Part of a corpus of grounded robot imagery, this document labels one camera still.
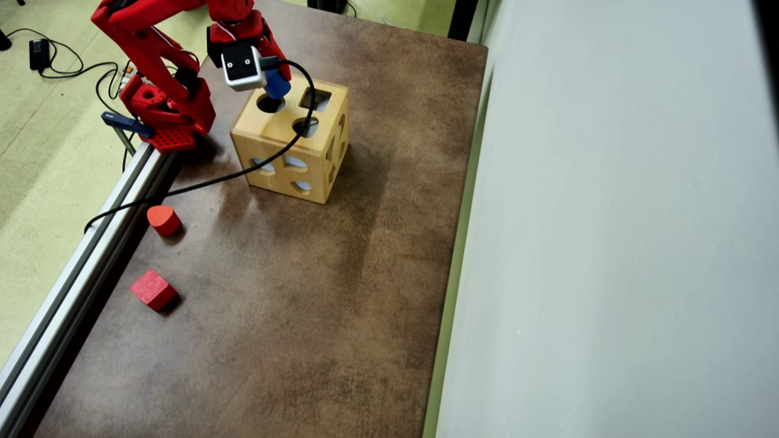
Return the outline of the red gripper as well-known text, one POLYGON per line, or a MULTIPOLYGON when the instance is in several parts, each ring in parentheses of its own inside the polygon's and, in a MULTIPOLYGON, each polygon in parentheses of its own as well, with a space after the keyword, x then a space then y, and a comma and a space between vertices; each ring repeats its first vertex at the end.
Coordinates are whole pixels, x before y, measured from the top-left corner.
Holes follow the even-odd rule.
POLYGON ((222 60, 222 49, 232 44, 251 43, 265 62, 267 83, 289 83, 290 67, 272 31, 258 9, 209 9, 212 25, 207 28, 207 55, 213 62, 222 60))

